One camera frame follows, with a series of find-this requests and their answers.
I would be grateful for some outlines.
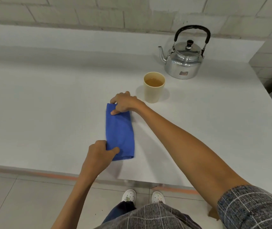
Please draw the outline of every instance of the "kettle spout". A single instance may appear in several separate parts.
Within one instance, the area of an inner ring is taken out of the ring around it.
[[[164,54],[163,54],[163,48],[161,46],[158,47],[159,51],[160,51],[160,59],[161,61],[163,61],[164,63],[166,63],[167,59],[165,58]]]

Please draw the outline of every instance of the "black kettle handle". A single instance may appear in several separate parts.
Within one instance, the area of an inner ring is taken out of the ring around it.
[[[178,35],[179,35],[182,31],[188,30],[188,29],[200,29],[200,30],[205,31],[205,32],[207,33],[207,37],[206,37],[205,43],[207,44],[207,43],[209,42],[210,37],[211,37],[210,30],[208,30],[206,27],[200,26],[200,25],[188,25],[188,26],[183,26],[182,28],[180,28],[180,29],[175,33],[174,42],[177,41]]]

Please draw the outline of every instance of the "brown liquid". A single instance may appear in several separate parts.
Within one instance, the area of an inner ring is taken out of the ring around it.
[[[147,85],[149,85],[151,87],[160,87],[163,85],[162,81],[160,81],[158,79],[154,79],[154,78],[148,79],[145,82]]]

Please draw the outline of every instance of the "shoe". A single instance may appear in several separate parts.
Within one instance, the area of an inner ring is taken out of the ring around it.
[[[152,194],[152,203],[156,203],[156,202],[162,202],[162,203],[166,204],[163,194],[158,191],[155,191]]]
[[[135,204],[136,201],[136,192],[134,190],[127,190],[123,196],[121,201],[132,201]]]

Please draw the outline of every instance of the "jeans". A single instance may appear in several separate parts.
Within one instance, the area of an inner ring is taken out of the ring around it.
[[[122,201],[117,206],[115,206],[111,212],[107,215],[103,223],[106,223],[108,221],[111,221],[115,218],[118,218],[121,215],[124,215],[130,211],[135,210],[136,207],[134,206],[134,203],[132,201]]]

